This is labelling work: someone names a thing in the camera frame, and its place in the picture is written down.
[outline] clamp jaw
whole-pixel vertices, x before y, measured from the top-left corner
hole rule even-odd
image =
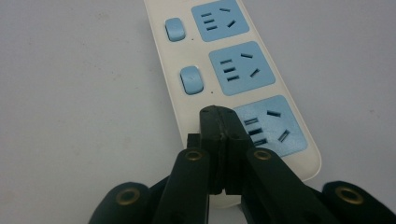
[[[336,181],[322,192],[306,186],[275,152],[253,146],[231,109],[202,109],[200,129],[189,134],[168,177],[151,188],[116,186],[90,224],[204,224],[209,194],[223,190],[241,195],[249,224],[396,223],[384,204],[357,186]]]

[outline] blue switch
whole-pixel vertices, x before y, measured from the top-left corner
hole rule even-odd
[[[204,82],[201,80],[201,74],[197,67],[188,66],[181,69],[180,77],[183,82],[184,91],[188,95],[194,95],[204,89]]]
[[[166,33],[168,33],[169,40],[176,42],[186,37],[183,23],[179,18],[172,18],[165,22]]]

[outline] gray background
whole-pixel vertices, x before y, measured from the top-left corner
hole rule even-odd
[[[352,182],[396,212],[396,2],[244,2],[321,152],[306,184]],[[181,148],[143,1],[1,1],[0,223],[87,223]]]

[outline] white power strip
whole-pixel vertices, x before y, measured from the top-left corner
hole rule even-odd
[[[145,0],[184,147],[199,111],[236,111],[257,147],[282,157],[302,180],[321,165],[318,148],[240,0]],[[227,207],[240,197],[214,196]]]

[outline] socket hole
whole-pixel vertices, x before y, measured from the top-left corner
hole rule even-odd
[[[220,64],[231,63],[232,61],[233,61],[233,60],[228,59],[228,60],[221,61]]]
[[[208,21],[204,21],[204,24],[208,24],[208,23],[210,23],[210,22],[214,22],[215,20],[213,20],[213,19],[211,19],[211,20],[208,20]]]
[[[285,139],[288,137],[289,134],[290,134],[289,130],[285,130],[285,132],[283,132],[282,135],[280,135],[280,137],[277,140],[279,140],[279,142],[283,142],[285,141]]]
[[[257,123],[257,122],[259,122],[259,120],[257,118],[246,119],[246,120],[244,120],[244,122],[245,122],[245,125],[249,125],[249,124]]]
[[[207,31],[214,30],[214,29],[218,29],[218,26],[211,26],[211,27],[206,28]]]
[[[261,128],[260,129],[255,129],[255,130],[252,130],[252,131],[248,132],[248,134],[250,136],[252,136],[254,134],[258,134],[258,133],[262,133],[262,129]]]
[[[201,17],[207,17],[207,16],[210,16],[210,15],[212,15],[212,13],[208,12],[208,13],[202,14]]]
[[[234,76],[234,77],[227,77],[227,81],[234,81],[239,79],[239,76]]]
[[[280,118],[280,113],[271,110],[267,110],[267,115]]]
[[[254,70],[254,72],[250,75],[251,77],[256,76],[258,73],[260,72],[260,69],[256,68],[256,70]]]
[[[235,24],[235,21],[231,21],[230,23],[228,23],[228,28],[232,27]]]
[[[267,139],[266,139],[266,138],[263,138],[263,139],[260,139],[260,140],[257,140],[256,142],[254,142],[253,145],[254,145],[255,147],[257,147],[257,146],[260,146],[260,145],[264,145],[264,144],[266,144],[267,142],[268,142]]]
[[[220,8],[220,11],[226,11],[226,12],[230,12],[231,10],[230,10],[230,9],[228,9],[228,8],[225,8],[225,7],[221,7],[221,8]]]
[[[226,69],[224,69],[223,71],[224,71],[224,73],[230,73],[230,72],[235,71],[235,67],[226,68]]]
[[[241,57],[244,57],[244,58],[253,58],[253,55],[241,53]]]

